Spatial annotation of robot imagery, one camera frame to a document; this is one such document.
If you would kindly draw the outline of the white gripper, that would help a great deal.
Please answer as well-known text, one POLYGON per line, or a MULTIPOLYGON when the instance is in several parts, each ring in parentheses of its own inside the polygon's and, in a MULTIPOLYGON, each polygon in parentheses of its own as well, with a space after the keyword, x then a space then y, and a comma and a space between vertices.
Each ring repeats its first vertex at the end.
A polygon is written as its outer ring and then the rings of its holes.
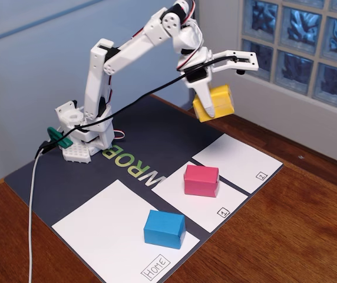
POLYGON ((187 73, 192 69, 199 68, 198 71, 187 75, 182 79, 188 88, 192 88, 193 84, 196 83, 194 90, 198 98, 198 103, 195 107, 197 117, 200 118, 200 114, 206 113, 209 117, 214 118, 215 109, 210 95, 210 88, 212 87, 212 72, 210 67, 200 68, 203 63, 206 63, 212 59, 212 52, 207 47, 200 47, 200 49, 197 51, 193 49, 182 48, 180 50, 180 54, 181 56, 178 61, 179 66, 188 60, 188 62, 186 62, 179 69, 181 74, 187 73))

